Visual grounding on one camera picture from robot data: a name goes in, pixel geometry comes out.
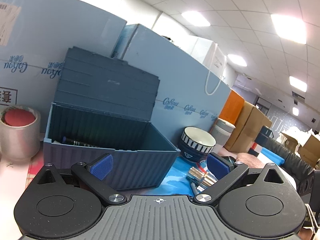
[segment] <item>crosshair marking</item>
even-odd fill
[[[163,198],[157,198],[156,200],[154,200],[154,201],[156,201],[157,203],[162,203],[163,201],[165,201]]]

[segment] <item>metal screw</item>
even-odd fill
[[[199,194],[199,195],[196,195],[196,200],[200,202],[208,202],[211,200],[211,196],[208,194]]]
[[[124,196],[120,194],[112,194],[108,197],[108,199],[112,202],[120,202],[124,200]]]

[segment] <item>cardboard box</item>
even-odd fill
[[[263,125],[272,122],[254,105],[245,101],[225,148],[230,152],[247,153]]]
[[[290,135],[286,134],[285,132],[282,132],[282,134],[287,138],[287,140],[284,143],[284,146],[292,153],[294,153],[298,145],[298,141]]]
[[[219,118],[235,124],[241,109],[244,105],[244,99],[234,90],[231,90],[229,97],[219,115]]]
[[[287,138],[284,145],[294,153],[298,141],[284,132],[282,134]],[[305,145],[299,147],[298,153],[302,160],[309,163],[312,167],[315,167],[320,158],[320,141],[311,134]]]

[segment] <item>barcode label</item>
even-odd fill
[[[5,10],[7,8],[7,4],[4,4],[4,3],[0,3],[0,10]]]

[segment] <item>orange box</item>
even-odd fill
[[[226,120],[233,125],[236,124],[243,105],[243,97],[241,97],[241,95],[231,89],[229,97],[219,115],[219,118]]]

